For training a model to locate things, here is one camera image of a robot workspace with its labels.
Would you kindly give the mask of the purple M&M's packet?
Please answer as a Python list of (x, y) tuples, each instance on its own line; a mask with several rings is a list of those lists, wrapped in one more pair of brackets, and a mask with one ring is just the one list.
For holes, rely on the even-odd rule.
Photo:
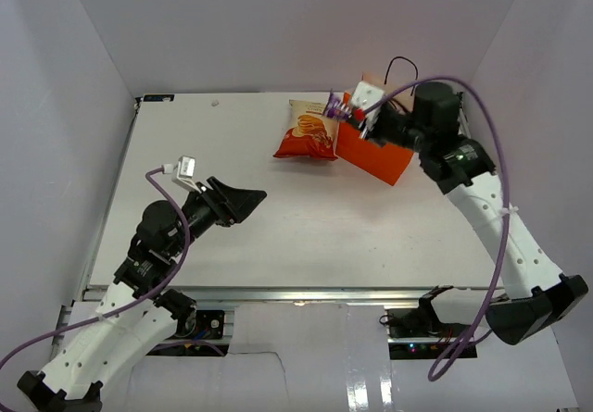
[(338, 94), (330, 92), (323, 115), (328, 119), (342, 122), (350, 118), (351, 108), (343, 102)]

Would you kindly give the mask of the orange chips bag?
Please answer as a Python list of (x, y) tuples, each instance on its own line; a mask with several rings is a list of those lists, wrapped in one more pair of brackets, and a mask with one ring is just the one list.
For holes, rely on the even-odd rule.
[(288, 129), (273, 156), (337, 160), (334, 142), (338, 133), (338, 122), (325, 116), (326, 104), (290, 100), (289, 105), (291, 118)]

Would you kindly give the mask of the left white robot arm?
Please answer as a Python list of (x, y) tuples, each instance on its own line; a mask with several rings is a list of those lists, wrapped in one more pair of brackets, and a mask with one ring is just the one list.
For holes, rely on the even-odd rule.
[(146, 354), (196, 325), (196, 302), (169, 284), (191, 244), (209, 228), (242, 223), (263, 190), (238, 189), (214, 177), (193, 182), (182, 205), (169, 195), (148, 205), (113, 282), (92, 317), (49, 363), (25, 372), (19, 390), (38, 411), (98, 411), (107, 392)]

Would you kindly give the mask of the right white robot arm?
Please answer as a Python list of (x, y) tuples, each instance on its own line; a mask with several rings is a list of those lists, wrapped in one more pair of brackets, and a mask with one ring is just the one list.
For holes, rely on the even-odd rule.
[(412, 108), (395, 93), (360, 81), (350, 97), (364, 140), (417, 153), (423, 172), (460, 211), (494, 262), (484, 294), (452, 286), (424, 295), (414, 312), (420, 329), (437, 337), (452, 323), (488, 327), (516, 345), (564, 318), (587, 294), (579, 275), (568, 276), (541, 250), (510, 202), (501, 160), (460, 132), (461, 98), (443, 81), (412, 85)]

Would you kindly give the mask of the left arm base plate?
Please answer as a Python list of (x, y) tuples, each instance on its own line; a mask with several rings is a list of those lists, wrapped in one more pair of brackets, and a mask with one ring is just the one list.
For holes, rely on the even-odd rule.
[(222, 343), (225, 312), (196, 310), (182, 322), (164, 343), (157, 345), (150, 356), (226, 356), (228, 345)]

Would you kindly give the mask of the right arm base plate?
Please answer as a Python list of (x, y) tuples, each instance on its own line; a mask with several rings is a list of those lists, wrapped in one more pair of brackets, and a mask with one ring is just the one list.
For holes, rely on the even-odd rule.
[(393, 361), (434, 360), (473, 323), (483, 293), (436, 286), (416, 306), (389, 308), (379, 318), (387, 329)]

